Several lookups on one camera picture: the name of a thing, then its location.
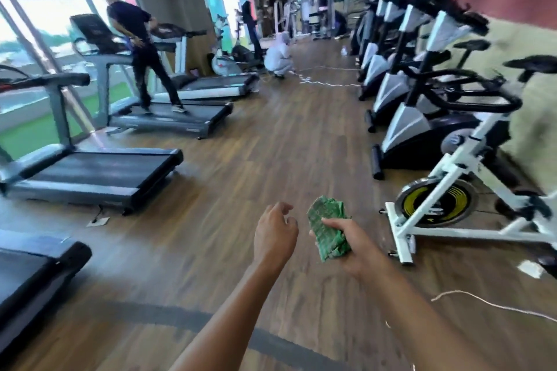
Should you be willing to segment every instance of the wooden floor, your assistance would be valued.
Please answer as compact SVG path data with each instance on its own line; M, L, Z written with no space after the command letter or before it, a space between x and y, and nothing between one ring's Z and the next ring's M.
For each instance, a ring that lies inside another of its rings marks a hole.
M353 68L340 49L338 41L301 42L293 49L295 64L299 71ZM329 83L355 82L354 71L300 73ZM204 313L215 312L239 281L265 206L284 200L295 205L300 240L263 308L242 369L410 371L363 288L336 263L320 263L307 236L306 211L327 195L343 200L382 248L393 248L387 220L377 211L404 183L424 176L388 171L386 181L373 180L369 149L383 134L366 133L363 113L370 102L356 94L355 86L300 84L288 76L262 83L259 94L236 102L226 126L205 141L133 132L101 138L114 146L181 148L185 155L144 212L113 213L104 227L85 227L96 213L92 207L1 200L2 228L71 236L94 252L66 302L7 368L166 370L208 319ZM472 221L494 227L499 220L477 213ZM520 273L517 264L529 258L522 247L423 239L418 247L416 267L404 272L424 296L461 289L557 317L557 282ZM465 295L434 305L501 369L555 368L557 324Z

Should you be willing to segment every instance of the shoe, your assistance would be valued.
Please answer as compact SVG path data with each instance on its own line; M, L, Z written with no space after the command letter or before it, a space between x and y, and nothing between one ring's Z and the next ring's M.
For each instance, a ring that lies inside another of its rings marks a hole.
M176 113L188 113L184 106L177 106L175 104L172 105L172 111Z

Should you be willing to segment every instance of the hand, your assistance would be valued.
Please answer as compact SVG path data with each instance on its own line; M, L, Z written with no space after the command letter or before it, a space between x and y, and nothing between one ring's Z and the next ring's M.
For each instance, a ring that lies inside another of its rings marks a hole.
M285 215L294 207L286 202L267 206L259 219L254 238L254 264L280 273L286 265L298 238L298 222Z
M136 35L133 36L132 38L130 38L130 41L136 47L143 47L144 46L141 38L137 37Z
M370 255L381 255L378 246L369 238L366 232L352 219L322 219L323 224L342 230L352 252L339 258L344 271L361 280L370 269L368 258Z

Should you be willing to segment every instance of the green cloth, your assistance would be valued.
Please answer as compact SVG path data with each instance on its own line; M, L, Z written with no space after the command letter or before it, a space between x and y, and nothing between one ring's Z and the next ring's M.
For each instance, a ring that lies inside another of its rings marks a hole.
M344 213L344 202L321 196L315 200L308 210L308 219L315 234L321 261L348 254L352 249L348 245L344 233L330 226L325 226L321 221L322 218L349 219Z

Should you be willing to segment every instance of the dark t-shirt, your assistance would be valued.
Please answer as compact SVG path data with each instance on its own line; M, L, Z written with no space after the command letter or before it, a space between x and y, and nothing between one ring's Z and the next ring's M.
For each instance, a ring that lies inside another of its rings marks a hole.
M147 32L147 27L145 23L148 23L151 19L151 14L145 12L138 6L132 5L130 3L118 2L111 3L106 9L106 13L109 17L114 19L117 23L123 26L129 32L132 32L135 36L141 38L141 40L148 45L151 42L149 33ZM137 51L130 39L124 36L126 45L131 51Z

